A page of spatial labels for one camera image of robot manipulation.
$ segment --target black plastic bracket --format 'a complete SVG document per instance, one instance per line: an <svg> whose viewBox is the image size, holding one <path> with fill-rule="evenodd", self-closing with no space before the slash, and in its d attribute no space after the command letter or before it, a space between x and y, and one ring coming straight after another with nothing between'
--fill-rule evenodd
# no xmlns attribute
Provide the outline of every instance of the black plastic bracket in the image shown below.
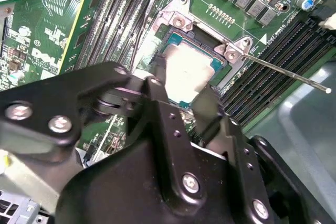
<svg viewBox="0 0 336 224"><path fill-rule="evenodd" d="M141 93L146 95L142 116L128 139L151 132L162 196L175 214L192 216L205 203L206 190L180 111L156 78L148 77Z"/></svg>
<svg viewBox="0 0 336 224"><path fill-rule="evenodd" d="M205 147L228 160L230 208L237 222L274 223L254 149L239 123L220 111L216 91L207 86L193 103L196 128Z"/></svg>
<svg viewBox="0 0 336 224"><path fill-rule="evenodd" d="M334 223L265 138L254 136L249 143L258 153L269 201L277 216L289 223Z"/></svg>
<svg viewBox="0 0 336 224"><path fill-rule="evenodd" d="M78 141L85 121L82 116L89 115L97 96L125 85L129 78L122 66L109 62L1 92L0 148L40 160L63 161ZM13 104L30 107L31 116L8 118L5 111ZM70 119L68 132L56 133L48 127L58 115Z"/></svg>

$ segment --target silver screw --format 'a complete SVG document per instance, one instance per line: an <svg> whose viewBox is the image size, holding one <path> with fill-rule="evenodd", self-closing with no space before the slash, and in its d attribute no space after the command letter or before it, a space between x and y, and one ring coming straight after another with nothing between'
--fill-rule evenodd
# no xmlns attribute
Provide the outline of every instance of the silver screw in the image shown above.
<svg viewBox="0 0 336 224"><path fill-rule="evenodd" d="M267 146L267 144L263 140L259 140L259 143L262 144L263 146Z"/></svg>
<svg viewBox="0 0 336 224"><path fill-rule="evenodd" d="M30 117L32 113L32 109L23 104L13 104L5 110L6 117L16 121L26 119Z"/></svg>
<svg viewBox="0 0 336 224"><path fill-rule="evenodd" d="M119 74L127 74L127 72L121 67L116 67L114 70Z"/></svg>
<svg viewBox="0 0 336 224"><path fill-rule="evenodd" d="M250 45L250 41L248 39L243 40L243 46L247 47Z"/></svg>
<svg viewBox="0 0 336 224"><path fill-rule="evenodd" d="M179 27L182 26L182 20L178 18L178 19L175 21L175 25L176 25L176 26L179 26Z"/></svg>
<svg viewBox="0 0 336 224"><path fill-rule="evenodd" d="M153 83L156 84L156 85L161 86L161 82L159 82L158 80L156 80L156 79L154 79L154 78L151 79L151 82L153 82Z"/></svg>
<svg viewBox="0 0 336 224"><path fill-rule="evenodd" d="M63 115L54 116L48 123L49 129L56 133L65 133L71 130L72 123Z"/></svg>
<svg viewBox="0 0 336 224"><path fill-rule="evenodd" d="M229 57L230 60L233 60L236 57L236 55L234 53L231 53L231 54L229 54L228 57Z"/></svg>
<svg viewBox="0 0 336 224"><path fill-rule="evenodd" d="M192 194L195 194L199 190L199 184L197 179L191 174L184 174L182 178L182 183L184 188Z"/></svg>
<svg viewBox="0 0 336 224"><path fill-rule="evenodd" d="M260 200L255 199L253 201L253 206L254 206L254 209L257 212L258 216L261 219L264 219L264 220L268 219L267 208L265 207L265 205Z"/></svg>

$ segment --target black memory slot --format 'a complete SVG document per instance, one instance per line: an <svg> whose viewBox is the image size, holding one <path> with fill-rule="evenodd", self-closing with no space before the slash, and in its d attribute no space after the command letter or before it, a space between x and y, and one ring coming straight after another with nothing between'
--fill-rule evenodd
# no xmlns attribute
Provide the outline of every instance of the black memory slot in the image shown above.
<svg viewBox="0 0 336 224"><path fill-rule="evenodd" d="M149 0L144 0L143 6L146 6ZM142 3L142 0L132 0L132 4L126 11L126 14L122 17L120 23L117 27L126 28L127 24L129 23L131 17L134 15L135 10L137 7ZM108 44L107 53L104 56L103 61L110 61L113 58L114 51L117 48L117 45L121 39L124 30L116 29L113 31L112 38Z"/></svg>
<svg viewBox="0 0 336 224"><path fill-rule="evenodd" d="M115 3L111 6L111 8L109 10L108 17L106 18L106 21L107 20L112 21L112 20L115 19L123 1L124 0L115 0ZM107 36L107 34L110 30L111 24L112 24L112 22L110 24L107 24L107 22L105 22L102 30L100 30L100 33L97 36L98 41L96 42L96 44L94 45L93 50L92 50L92 56L91 56L91 59L89 61L90 66L96 64L97 61L99 60L99 56L101 54L102 47L106 43L106 36Z"/></svg>
<svg viewBox="0 0 336 224"><path fill-rule="evenodd" d="M320 46L312 47L312 50L306 54L306 60L300 61L299 65L293 69L293 72L298 74L303 74L309 68L311 68L319 59L321 59L325 53L327 53L331 45L325 45L324 41L320 41ZM246 126L253 118L255 118L260 112L262 112L270 103L270 101L276 100L280 97L283 92L285 92L296 80L288 76L282 75L281 80L270 88L269 95L263 97L257 106L251 108L248 113L241 115L238 121L241 122L243 126Z"/></svg>
<svg viewBox="0 0 336 224"><path fill-rule="evenodd" d="M106 6L108 9L111 8L111 6L114 5L114 1L115 0L102 0L100 2L99 7L97 8L97 12L95 14L95 20L93 21L93 24L90 28L90 32L89 35L87 36L87 38L85 39L84 45L81 49L79 58L76 62L75 65L75 69L80 69L83 67L86 67L88 62L90 61L91 57L92 57L92 52L94 50L94 46L97 43L98 40L98 36L97 34L99 34L101 32L102 26L104 23L100 22L100 16L102 17L102 20L105 20L106 17L108 16L108 13L103 14L103 9Z"/></svg>
<svg viewBox="0 0 336 224"><path fill-rule="evenodd" d="M121 63L122 65L125 64L126 57L128 56L128 54L129 54L129 52L130 52L130 50L133 46L133 43L134 43L134 40L132 39L132 37L133 37L134 34L138 34L138 32L141 30L141 25L143 23L142 22L143 19L144 19L143 15L138 16L135 27L132 29L132 32L127 35L127 37L125 39L125 42L124 42L125 46L123 46L123 49L120 52L119 57L118 57L118 63Z"/></svg>
<svg viewBox="0 0 336 224"><path fill-rule="evenodd" d="M317 45L319 45L322 42L321 38L313 38L311 37L307 43L308 43L308 47L303 48L301 54L305 54L307 51L310 50L310 48L312 47L316 47ZM293 69L301 62L302 57L296 57L293 61L286 61L283 64L283 68L286 68L290 71L293 71ZM258 91L261 97L264 97L266 95L268 95L271 91L272 91L272 86L274 85L274 83L279 83L285 76L283 74L277 74L276 71L272 71L272 73L270 74L270 76L268 77L267 81L265 81L262 85L262 87L260 88L260 90ZM238 110L237 112L234 112L234 116L235 118L241 118L245 113L249 113L249 109L256 106L256 103L258 103L258 97L254 96L254 97L249 97L247 99L248 101L245 102L244 107L241 110Z"/></svg>
<svg viewBox="0 0 336 224"><path fill-rule="evenodd" d="M300 32L296 32L292 34L291 39L289 39L288 43L284 43L283 45L279 45L275 50L275 52L272 54L272 59L268 60L268 62L281 66L285 61L290 61L291 56L294 50L296 50L297 44L296 43L290 43L292 41L302 41L306 37L309 36L307 33L309 28L307 29L300 29ZM249 92L249 95L254 95L255 92L257 92L257 89L260 87L260 85L263 83L264 80L267 79L267 77L273 72L273 70L264 67L262 65L260 66L260 70L257 72L254 72L253 75L250 75L250 78L253 79L250 80L244 88L241 90L241 92ZM239 106L242 105L243 99L246 98L246 95L240 95L236 99L232 99L227 103L225 106L225 109L227 111L235 111L239 108Z"/></svg>
<svg viewBox="0 0 336 224"><path fill-rule="evenodd" d="M277 37L277 39L271 44L272 46L268 46L260 55L260 59L270 62L271 59L274 58L274 55L284 46L286 46L287 42L290 38L293 37L302 27L303 23L299 21L293 21L288 28L286 28L282 33ZM245 89L245 86L248 85L253 78L257 76L257 73L262 71L264 66L261 66L255 62L253 62L245 74L236 80L235 84L222 96L221 104L225 108L228 106L228 102L234 100L236 97L240 95L240 93Z"/></svg>

